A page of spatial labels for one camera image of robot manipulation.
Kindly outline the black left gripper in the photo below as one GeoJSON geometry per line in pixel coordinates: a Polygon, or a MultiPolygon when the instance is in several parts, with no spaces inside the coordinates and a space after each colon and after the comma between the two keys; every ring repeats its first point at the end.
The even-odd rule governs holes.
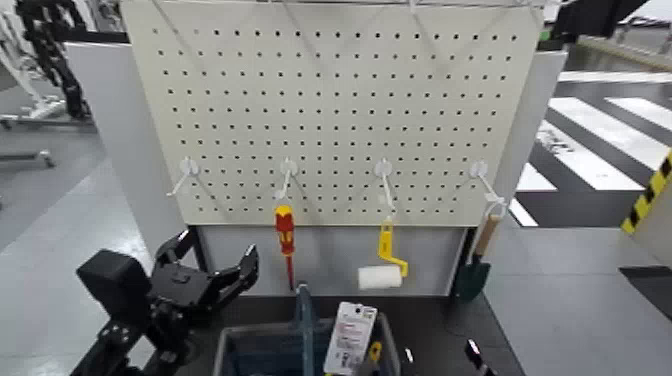
{"type": "Polygon", "coordinates": [[[178,262],[196,244],[190,229],[161,244],[151,273],[151,302],[168,303],[183,310],[222,310],[250,290],[259,277],[259,253],[250,244],[239,263],[211,274],[178,262]]]}

